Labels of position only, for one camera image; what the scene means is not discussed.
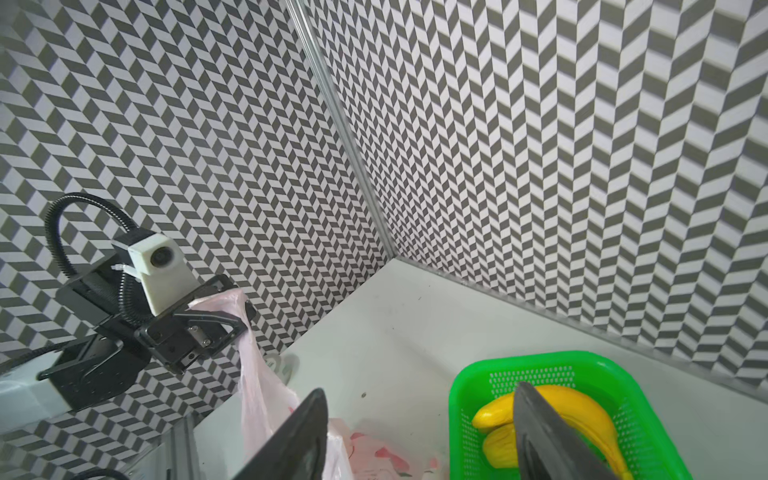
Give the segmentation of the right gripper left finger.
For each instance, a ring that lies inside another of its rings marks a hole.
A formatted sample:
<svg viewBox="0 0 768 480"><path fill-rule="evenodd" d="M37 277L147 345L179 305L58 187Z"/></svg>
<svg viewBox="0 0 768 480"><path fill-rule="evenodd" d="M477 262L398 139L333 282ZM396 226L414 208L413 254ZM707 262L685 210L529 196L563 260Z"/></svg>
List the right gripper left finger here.
<svg viewBox="0 0 768 480"><path fill-rule="evenodd" d="M320 480L327 451L328 405L314 389L245 464L235 480Z"/></svg>

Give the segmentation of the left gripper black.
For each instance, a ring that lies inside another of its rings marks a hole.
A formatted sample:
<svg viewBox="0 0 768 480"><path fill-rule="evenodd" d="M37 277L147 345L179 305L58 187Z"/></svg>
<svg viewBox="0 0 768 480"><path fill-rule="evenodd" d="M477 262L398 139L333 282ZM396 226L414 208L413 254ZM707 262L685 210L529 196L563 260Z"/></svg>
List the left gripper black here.
<svg viewBox="0 0 768 480"><path fill-rule="evenodd" d="M253 305L227 275L219 274L157 316L142 323L122 318L118 308L121 273L117 259L105 257L70 268L56 300L94 330L181 375L195 361L220 354L252 326Z"/></svg>

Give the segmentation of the yellow fake banana bunch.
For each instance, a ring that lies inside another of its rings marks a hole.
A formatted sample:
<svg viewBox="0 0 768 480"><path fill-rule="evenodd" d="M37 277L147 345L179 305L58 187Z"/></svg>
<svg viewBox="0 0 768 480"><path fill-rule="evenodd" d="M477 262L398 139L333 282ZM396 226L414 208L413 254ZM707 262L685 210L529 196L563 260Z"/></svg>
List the yellow fake banana bunch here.
<svg viewBox="0 0 768 480"><path fill-rule="evenodd" d="M595 400L566 386L541 385L536 390L570 427L600 451L619 479L633 478L621 453L616 427ZM510 393L483 406L471 422L486 433L482 451L496 469L518 467L513 410L514 394Z"/></svg>

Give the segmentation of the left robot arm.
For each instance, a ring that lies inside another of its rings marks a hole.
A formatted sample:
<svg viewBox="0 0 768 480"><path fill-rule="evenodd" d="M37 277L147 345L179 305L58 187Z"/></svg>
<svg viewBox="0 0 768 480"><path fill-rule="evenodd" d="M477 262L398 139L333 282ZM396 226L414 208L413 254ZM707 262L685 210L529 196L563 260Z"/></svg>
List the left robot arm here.
<svg viewBox="0 0 768 480"><path fill-rule="evenodd" d="M201 283L184 265L121 270L117 297L93 334L1 366L1 431L21 429L126 393L155 362L181 376L243 335L255 315L226 275Z"/></svg>

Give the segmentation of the green plastic basket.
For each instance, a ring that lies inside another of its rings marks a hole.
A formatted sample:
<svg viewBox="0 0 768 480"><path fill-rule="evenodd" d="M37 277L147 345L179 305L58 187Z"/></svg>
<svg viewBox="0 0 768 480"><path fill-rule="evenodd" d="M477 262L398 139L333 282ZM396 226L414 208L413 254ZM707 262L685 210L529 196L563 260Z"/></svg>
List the green plastic basket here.
<svg viewBox="0 0 768 480"><path fill-rule="evenodd" d="M565 351L476 362L455 378L449 396L450 477L518 479L516 469L495 469L482 453L485 435L471 425L481 407L514 391L521 381L560 385L595 400L617 431L634 479L690 479L692 475L643 391L618 364L585 351Z"/></svg>

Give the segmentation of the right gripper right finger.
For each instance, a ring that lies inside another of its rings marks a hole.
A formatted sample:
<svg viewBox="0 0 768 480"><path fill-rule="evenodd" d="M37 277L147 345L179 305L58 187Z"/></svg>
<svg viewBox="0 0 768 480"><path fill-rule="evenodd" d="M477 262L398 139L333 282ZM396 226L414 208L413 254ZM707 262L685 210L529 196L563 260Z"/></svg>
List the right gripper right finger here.
<svg viewBox="0 0 768 480"><path fill-rule="evenodd" d="M617 479L533 385L519 383L513 400L522 480Z"/></svg>

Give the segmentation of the clear tape roll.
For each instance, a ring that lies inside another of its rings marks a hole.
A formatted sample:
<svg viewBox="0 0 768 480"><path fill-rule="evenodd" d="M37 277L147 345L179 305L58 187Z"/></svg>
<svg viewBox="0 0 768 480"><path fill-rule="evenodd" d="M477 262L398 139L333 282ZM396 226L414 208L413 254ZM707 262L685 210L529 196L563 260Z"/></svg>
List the clear tape roll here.
<svg viewBox="0 0 768 480"><path fill-rule="evenodd" d="M274 352L264 356L266 365L277 375L283 384L287 385L294 373L296 357L293 355L282 355Z"/></svg>

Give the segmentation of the pink plastic bag peach print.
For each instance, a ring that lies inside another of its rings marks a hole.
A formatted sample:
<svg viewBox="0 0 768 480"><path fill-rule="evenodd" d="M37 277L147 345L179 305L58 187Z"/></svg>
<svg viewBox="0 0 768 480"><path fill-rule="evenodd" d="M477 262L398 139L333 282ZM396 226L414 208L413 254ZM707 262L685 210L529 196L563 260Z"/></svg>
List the pink plastic bag peach print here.
<svg viewBox="0 0 768 480"><path fill-rule="evenodd" d="M205 479L233 479L311 391L325 396L319 439L323 479L446 479L448 380L391 307L344 301L294 343L279 379L256 346L243 354L237 393L195 429Z"/></svg>

